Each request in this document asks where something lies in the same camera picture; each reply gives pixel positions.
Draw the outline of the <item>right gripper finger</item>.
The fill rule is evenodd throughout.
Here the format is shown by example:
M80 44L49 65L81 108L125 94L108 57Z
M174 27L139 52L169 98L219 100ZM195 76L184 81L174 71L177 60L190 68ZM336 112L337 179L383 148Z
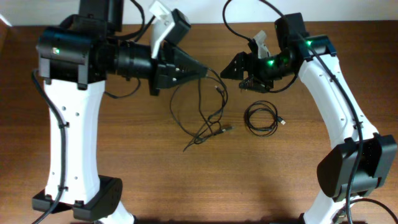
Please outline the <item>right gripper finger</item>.
M242 90L268 93L274 87L274 82L272 80L260 80L256 77L247 77L239 83L238 87Z
M242 80L247 70L248 54L240 52L232 59L229 65L220 73L221 78L230 80Z

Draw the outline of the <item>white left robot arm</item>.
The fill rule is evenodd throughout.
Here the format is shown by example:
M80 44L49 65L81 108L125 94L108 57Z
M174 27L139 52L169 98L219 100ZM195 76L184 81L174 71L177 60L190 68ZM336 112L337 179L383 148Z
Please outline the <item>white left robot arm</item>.
M78 220L135 223L121 202L123 183L99 175L96 161L98 116L110 73L146 79L151 95L205 77L206 67L178 46L191 28L178 9L160 1L150 44L122 35L122 1L81 1L77 14L46 28L37 44L36 89L50 109L50 172L32 198L43 217L71 210Z

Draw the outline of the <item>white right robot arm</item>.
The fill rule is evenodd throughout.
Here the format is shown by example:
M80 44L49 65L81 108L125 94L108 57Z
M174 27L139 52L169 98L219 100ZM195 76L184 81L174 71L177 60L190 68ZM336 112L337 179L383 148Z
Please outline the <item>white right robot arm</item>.
M367 119L341 72L336 50L325 35L310 35L301 13L275 21L280 53L271 55L265 33L249 41L221 72L240 89L272 93L274 82L292 75L309 90L325 122L331 151L318 164L320 191L299 223L340 223L351 207L382 187L397 153L391 135L382 136Z

